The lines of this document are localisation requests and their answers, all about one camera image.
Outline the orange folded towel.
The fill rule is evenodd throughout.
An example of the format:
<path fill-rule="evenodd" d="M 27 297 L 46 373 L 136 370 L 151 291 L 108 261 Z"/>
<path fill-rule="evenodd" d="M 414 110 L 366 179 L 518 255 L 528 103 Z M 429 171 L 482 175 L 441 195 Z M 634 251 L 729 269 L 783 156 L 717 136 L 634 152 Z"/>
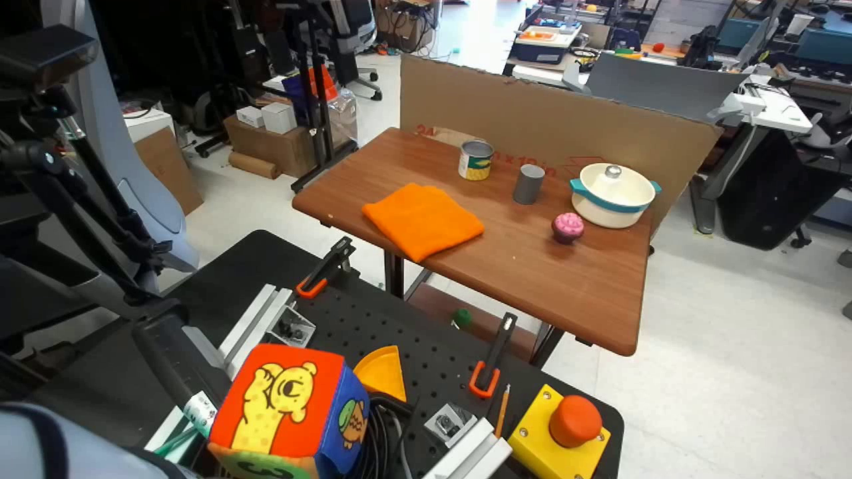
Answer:
<path fill-rule="evenodd" d="M 484 224 L 472 209 L 426 183 L 404 183 L 364 203 L 361 216 L 414 264 L 484 233 Z"/>

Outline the orange black clamp left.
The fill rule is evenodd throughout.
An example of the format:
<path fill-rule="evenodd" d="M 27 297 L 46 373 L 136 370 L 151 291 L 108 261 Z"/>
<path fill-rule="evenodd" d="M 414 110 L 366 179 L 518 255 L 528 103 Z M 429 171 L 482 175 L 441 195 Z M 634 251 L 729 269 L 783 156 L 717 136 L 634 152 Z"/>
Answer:
<path fill-rule="evenodd" d="M 354 252 L 354 245 L 348 237 L 341 237 L 321 257 L 320 264 L 295 284 L 299 297 L 317 297 L 328 281 L 339 271 L 348 271 L 348 255 Z"/>

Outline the orange black clamp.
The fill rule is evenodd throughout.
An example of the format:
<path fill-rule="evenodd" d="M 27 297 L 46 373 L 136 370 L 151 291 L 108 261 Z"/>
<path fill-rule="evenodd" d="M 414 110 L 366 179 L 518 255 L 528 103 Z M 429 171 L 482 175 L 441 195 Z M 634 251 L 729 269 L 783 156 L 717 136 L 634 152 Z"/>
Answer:
<path fill-rule="evenodd" d="M 510 341 L 514 324 L 517 324 L 517 316 L 510 312 L 506 312 L 500 320 L 498 336 L 492 337 L 492 343 L 486 348 L 486 357 L 473 364 L 473 370 L 468 376 L 468 392 L 476 400 L 490 400 L 496 393 L 498 380 L 500 380 L 500 360 L 502 360 L 502 351 Z"/>
<path fill-rule="evenodd" d="M 321 257 L 320 264 L 295 284 L 299 297 L 317 297 L 328 281 L 339 271 L 348 271 L 348 255 L 354 252 L 354 245 L 348 237 L 341 237 Z"/>

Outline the yellow labelled tin can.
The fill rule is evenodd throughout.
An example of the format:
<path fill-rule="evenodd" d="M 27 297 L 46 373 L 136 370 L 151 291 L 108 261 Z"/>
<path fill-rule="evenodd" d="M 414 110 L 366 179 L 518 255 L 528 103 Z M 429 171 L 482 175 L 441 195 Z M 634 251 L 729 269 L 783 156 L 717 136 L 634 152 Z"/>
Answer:
<path fill-rule="evenodd" d="M 490 175 L 492 148 L 486 142 L 464 142 L 457 156 L 457 175 L 465 182 L 484 182 Z"/>

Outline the brown wooden table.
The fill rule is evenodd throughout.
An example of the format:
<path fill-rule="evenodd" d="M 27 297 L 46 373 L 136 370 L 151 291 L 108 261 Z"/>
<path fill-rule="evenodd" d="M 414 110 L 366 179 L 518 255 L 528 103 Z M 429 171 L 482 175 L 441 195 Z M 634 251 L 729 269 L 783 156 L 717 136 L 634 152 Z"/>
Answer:
<path fill-rule="evenodd" d="M 388 128 L 304 186 L 293 207 L 400 255 L 361 216 L 361 205 L 404 183 L 438 186 L 484 224 L 484 233 L 426 257 L 426 269 L 556 332 L 631 357 L 642 324 L 649 219 L 642 216 L 631 228 L 589 227 L 565 245 L 554 239 L 550 221 L 570 207 L 573 168 L 549 175 L 536 205 L 517 205 L 517 162 L 498 156 L 486 182 L 464 182 L 457 156 L 450 144 Z"/>

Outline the grey plastic cup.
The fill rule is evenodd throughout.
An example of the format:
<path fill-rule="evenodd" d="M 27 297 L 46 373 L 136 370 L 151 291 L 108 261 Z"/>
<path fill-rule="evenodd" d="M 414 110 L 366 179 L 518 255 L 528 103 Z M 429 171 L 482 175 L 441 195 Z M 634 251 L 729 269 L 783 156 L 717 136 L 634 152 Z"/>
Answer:
<path fill-rule="evenodd" d="M 532 205 L 541 196 L 546 171 L 541 164 L 524 162 L 517 175 L 514 203 Z"/>

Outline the black perforated base board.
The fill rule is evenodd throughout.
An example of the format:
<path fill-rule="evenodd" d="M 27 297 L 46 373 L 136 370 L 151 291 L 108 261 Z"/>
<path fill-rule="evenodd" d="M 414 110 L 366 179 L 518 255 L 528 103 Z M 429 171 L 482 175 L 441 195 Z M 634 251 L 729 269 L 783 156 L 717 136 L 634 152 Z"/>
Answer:
<path fill-rule="evenodd" d="M 189 321 L 217 343 L 263 284 L 291 287 L 315 264 L 312 252 L 259 228 L 181 281 L 172 297 L 189 308 Z M 438 461 L 441 448 L 422 426 L 438 404 L 492 412 L 492 404 L 473 400 L 465 386 L 473 362 L 486 351 L 484 341 L 429 320 L 356 273 L 339 277 L 300 304 L 300 312 L 320 324 L 312 345 L 348 362 L 376 345 L 400 348 L 409 397 L 404 448 L 414 476 Z M 96 336 L 84 355 L 31 400 L 124 448 L 141 448 L 168 412 L 168 393 L 137 357 L 124 321 Z"/>

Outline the orange wedge piece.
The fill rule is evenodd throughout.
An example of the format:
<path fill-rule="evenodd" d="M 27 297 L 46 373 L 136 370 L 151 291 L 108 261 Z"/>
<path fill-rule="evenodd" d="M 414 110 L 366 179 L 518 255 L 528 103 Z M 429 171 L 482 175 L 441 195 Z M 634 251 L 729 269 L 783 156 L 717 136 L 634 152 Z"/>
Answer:
<path fill-rule="evenodd" d="M 378 345 L 366 351 L 354 364 L 354 376 L 373 400 L 406 402 L 401 351 L 396 345 Z"/>

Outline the orange black clamp right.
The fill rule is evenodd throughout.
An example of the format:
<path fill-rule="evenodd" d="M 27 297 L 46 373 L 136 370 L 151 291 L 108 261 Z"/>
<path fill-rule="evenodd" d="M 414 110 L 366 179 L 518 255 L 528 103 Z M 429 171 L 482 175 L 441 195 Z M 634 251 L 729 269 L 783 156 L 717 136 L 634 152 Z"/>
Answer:
<path fill-rule="evenodd" d="M 492 337 L 492 343 L 486 348 L 486 357 L 473 364 L 473 370 L 468 376 L 468 392 L 476 400 L 490 400 L 496 393 L 498 380 L 500 380 L 500 360 L 502 360 L 502 351 L 510 341 L 514 324 L 517 324 L 517 316 L 510 312 L 506 312 L 500 320 L 498 336 Z"/>

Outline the pencil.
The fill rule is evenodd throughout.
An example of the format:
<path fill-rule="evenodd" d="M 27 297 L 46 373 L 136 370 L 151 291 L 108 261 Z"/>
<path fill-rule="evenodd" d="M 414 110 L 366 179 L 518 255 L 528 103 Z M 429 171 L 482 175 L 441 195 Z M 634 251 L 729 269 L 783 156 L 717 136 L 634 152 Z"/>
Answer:
<path fill-rule="evenodd" d="M 502 437 L 502 428 L 506 428 L 508 402 L 510 402 L 510 384 L 506 384 L 506 388 L 500 393 L 500 404 L 498 404 L 498 420 L 496 420 L 498 440 Z"/>

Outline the white pot with lid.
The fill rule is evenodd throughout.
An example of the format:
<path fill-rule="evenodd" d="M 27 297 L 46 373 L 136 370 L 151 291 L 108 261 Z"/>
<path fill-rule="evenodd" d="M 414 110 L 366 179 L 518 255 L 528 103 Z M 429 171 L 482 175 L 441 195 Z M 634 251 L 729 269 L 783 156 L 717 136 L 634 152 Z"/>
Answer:
<path fill-rule="evenodd" d="M 618 162 L 582 164 L 567 186 L 575 213 L 603 228 L 634 227 L 661 195 L 658 182 Z"/>

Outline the brown cardboard back panel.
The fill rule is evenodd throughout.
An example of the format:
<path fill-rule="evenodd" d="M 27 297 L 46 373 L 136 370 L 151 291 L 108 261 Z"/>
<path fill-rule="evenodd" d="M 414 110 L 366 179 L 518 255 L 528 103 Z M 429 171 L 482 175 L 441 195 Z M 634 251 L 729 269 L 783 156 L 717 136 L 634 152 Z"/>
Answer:
<path fill-rule="evenodd" d="M 422 56 L 400 62 L 400 124 L 450 128 L 550 168 L 615 159 L 662 186 L 649 207 L 653 227 L 662 224 L 721 136 L 709 122 Z"/>

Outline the cardboard box on floor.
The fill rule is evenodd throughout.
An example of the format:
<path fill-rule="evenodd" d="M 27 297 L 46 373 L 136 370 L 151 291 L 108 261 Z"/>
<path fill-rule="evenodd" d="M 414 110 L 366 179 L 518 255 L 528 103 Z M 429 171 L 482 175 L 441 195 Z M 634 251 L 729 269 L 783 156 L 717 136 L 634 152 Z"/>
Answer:
<path fill-rule="evenodd" d="M 304 128 L 269 132 L 237 116 L 227 116 L 223 128 L 235 152 L 269 162 L 276 175 L 304 175 L 317 164 L 312 136 Z"/>

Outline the colourful plush cube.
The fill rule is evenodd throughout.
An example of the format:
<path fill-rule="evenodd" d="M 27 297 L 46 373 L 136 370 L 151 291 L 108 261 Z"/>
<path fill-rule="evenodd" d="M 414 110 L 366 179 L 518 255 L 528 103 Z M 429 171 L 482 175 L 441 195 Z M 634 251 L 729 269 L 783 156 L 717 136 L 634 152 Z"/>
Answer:
<path fill-rule="evenodd" d="M 341 355 L 261 343 L 235 376 L 208 449 L 235 479 L 345 479 L 366 420 L 370 397 Z"/>

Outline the yellow box red button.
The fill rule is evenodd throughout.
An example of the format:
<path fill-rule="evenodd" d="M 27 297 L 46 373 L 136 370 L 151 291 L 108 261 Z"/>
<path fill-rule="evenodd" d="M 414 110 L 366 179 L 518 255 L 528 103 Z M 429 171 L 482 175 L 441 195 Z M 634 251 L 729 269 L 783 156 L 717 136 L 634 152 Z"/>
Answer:
<path fill-rule="evenodd" d="M 591 400 L 541 386 L 508 444 L 510 458 L 536 479 L 591 479 L 609 444 L 609 428 Z"/>

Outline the aluminium rail right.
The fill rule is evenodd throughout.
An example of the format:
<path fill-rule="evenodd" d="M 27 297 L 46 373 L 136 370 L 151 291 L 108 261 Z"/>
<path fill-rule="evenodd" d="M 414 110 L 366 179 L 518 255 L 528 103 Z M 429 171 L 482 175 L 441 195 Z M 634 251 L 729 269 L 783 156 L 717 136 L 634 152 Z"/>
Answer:
<path fill-rule="evenodd" d="M 490 479 L 510 456 L 510 444 L 480 417 L 422 479 Z"/>

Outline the aluminium rail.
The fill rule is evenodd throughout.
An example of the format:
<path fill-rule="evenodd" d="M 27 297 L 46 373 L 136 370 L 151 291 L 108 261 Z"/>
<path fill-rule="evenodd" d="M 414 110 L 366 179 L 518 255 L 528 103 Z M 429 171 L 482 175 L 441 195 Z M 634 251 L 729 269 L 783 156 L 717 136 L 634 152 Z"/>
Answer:
<path fill-rule="evenodd" d="M 231 324 L 217 351 L 223 355 L 223 370 L 229 378 L 237 376 L 252 345 L 261 343 L 263 332 L 283 316 L 291 304 L 291 287 L 263 284 L 248 304 L 240 320 Z"/>
<path fill-rule="evenodd" d="M 480 417 L 422 479 L 490 479 L 510 456 L 510 444 Z"/>

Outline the aluminium rail left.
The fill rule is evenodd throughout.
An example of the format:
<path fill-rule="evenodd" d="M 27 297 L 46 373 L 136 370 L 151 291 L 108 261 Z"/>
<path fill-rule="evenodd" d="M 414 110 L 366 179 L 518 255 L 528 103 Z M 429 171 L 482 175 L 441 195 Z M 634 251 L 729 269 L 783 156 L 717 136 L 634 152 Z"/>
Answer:
<path fill-rule="evenodd" d="M 237 376 L 252 345 L 261 343 L 263 332 L 283 316 L 291 304 L 291 287 L 263 284 L 248 304 L 240 320 L 231 324 L 217 351 L 223 355 L 223 370 L 229 378 Z"/>

